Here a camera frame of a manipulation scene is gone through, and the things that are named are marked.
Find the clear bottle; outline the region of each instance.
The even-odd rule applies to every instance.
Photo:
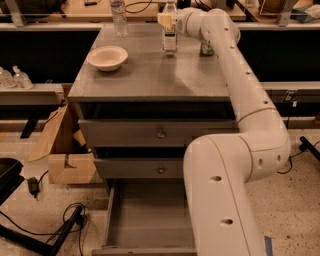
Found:
[[[11,73],[2,67],[0,67],[0,84],[6,88],[12,88],[17,85]]]
[[[168,0],[162,13],[172,15],[172,27],[162,27],[162,48],[166,54],[175,54],[178,50],[178,33],[176,30],[177,7],[174,0]]]
[[[112,19],[116,33],[120,37],[128,35],[128,23],[124,0],[110,0]]]
[[[13,66],[13,71],[15,72],[13,79],[16,81],[19,88],[27,90],[33,87],[33,84],[26,73],[21,72],[17,66]]]

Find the concrete floor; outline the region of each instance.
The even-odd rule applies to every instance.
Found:
[[[48,170],[48,157],[31,163],[27,161],[40,132],[37,127],[29,139],[22,140],[19,136],[23,125],[23,122],[0,123],[0,157],[20,160],[24,165],[22,175],[26,179],[33,176],[39,179]],[[320,126],[313,125],[310,120],[293,119],[290,127],[292,155],[299,153],[300,136],[305,136],[311,143],[320,140]],[[274,256],[320,255],[320,165],[310,152],[294,157],[293,168],[288,174],[274,174],[246,186],[260,230],[272,238]],[[1,211],[27,230],[53,232],[62,224],[62,215],[68,205],[81,202],[86,206],[88,216],[88,224],[81,235],[83,254],[91,255],[92,249],[101,247],[108,203],[103,184],[49,184],[46,175],[40,189],[36,200],[29,194],[24,181],[1,206]],[[0,216],[0,223],[15,229],[3,216]],[[46,241],[47,237],[36,238]],[[58,255],[80,255],[78,238],[78,233],[70,234]],[[0,255],[37,254],[1,239]]]

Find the floor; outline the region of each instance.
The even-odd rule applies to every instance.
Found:
[[[48,169],[48,158],[35,162],[28,162],[27,159],[39,137],[40,127],[37,126],[29,139],[20,139],[23,125],[22,121],[0,123],[0,157],[20,160],[24,165],[22,175],[26,179],[39,179]],[[320,126],[312,124],[310,119],[292,119],[289,125],[292,155],[300,152],[301,136],[311,143],[320,140]],[[288,163],[281,171],[289,167]],[[260,230],[272,238],[274,256],[320,255],[320,165],[310,152],[295,156],[293,168],[288,174],[274,174],[246,186]],[[53,232],[62,224],[65,209],[78,202],[86,206],[88,216],[80,244],[83,255],[91,255],[92,249],[101,247],[105,231],[108,197],[103,184],[49,184],[48,175],[45,175],[37,199],[29,194],[27,182],[24,181],[1,206],[1,211],[27,230]],[[2,225],[16,229],[3,216],[0,216],[0,221]],[[41,241],[47,238],[36,237]],[[0,255],[37,254],[1,239]],[[79,233],[68,236],[58,255],[81,255]]]

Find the gray tabletop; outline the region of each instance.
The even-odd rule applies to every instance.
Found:
[[[162,51],[161,27],[129,23],[129,36],[119,38],[105,24],[92,49],[121,46],[128,59],[112,72],[84,62],[69,93],[71,101],[225,101],[228,92],[216,56],[200,56],[200,42],[179,35],[178,53]]]

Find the power plug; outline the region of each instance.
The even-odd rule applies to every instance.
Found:
[[[30,194],[33,195],[34,198],[37,198],[37,195],[40,192],[38,180],[35,177],[32,177],[32,178],[28,179],[27,181],[28,181],[28,187],[29,187]]]

